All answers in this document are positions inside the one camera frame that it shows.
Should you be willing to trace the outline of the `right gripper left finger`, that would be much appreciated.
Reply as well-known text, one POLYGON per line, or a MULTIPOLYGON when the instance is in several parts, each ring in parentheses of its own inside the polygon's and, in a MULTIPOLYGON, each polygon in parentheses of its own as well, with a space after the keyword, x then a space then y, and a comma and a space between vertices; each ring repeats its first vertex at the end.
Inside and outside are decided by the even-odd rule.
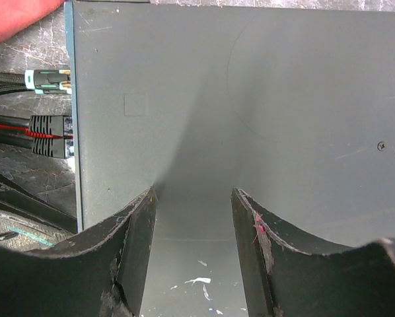
POLYGON ((0 246, 0 316, 138 316, 156 206, 149 188, 50 248, 0 246))

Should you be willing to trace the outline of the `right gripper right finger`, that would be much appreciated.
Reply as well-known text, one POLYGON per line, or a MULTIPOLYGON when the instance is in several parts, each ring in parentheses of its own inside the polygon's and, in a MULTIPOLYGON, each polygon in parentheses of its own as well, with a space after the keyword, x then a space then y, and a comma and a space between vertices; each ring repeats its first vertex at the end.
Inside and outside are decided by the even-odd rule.
POLYGON ((395 316, 395 238, 336 244, 238 188, 231 206, 250 316, 395 316))

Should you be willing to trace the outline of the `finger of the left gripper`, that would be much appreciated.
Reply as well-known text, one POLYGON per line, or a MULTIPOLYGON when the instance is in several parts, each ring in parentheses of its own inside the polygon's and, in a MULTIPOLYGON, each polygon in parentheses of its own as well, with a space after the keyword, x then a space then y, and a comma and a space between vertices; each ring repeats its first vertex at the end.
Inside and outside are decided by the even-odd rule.
POLYGON ((0 210, 31 221, 77 233, 77 220, 30 194, 0 174, 0 210))
POLYGON ((0 246, 25 252, 48 249, 75 234, 75 219, 50 220, 0 209, 0 246))

